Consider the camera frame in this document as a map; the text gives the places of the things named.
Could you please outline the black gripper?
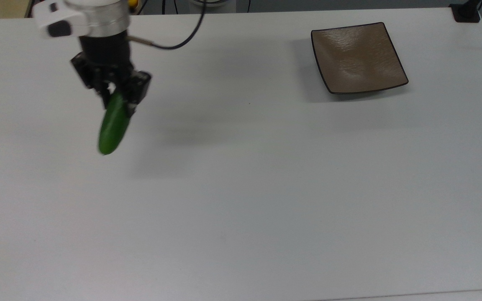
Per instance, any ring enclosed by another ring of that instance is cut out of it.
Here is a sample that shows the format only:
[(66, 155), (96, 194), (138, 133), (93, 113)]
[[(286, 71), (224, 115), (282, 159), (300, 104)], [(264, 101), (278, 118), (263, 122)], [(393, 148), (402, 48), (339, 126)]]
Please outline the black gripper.
[(133, 71), (128, 33), (114, 36), (80, 36), (82, 52), (71, 59), (75, 71), (88, 89), (94, 89), (101, 98), (103, 109), (107, 109), (111, 92), (111, 72), (114, 84), (123, 84), (122, 96), (128, 118), (132, 118), (136, 107), (147, 95), (153, 76), (145, 71)]

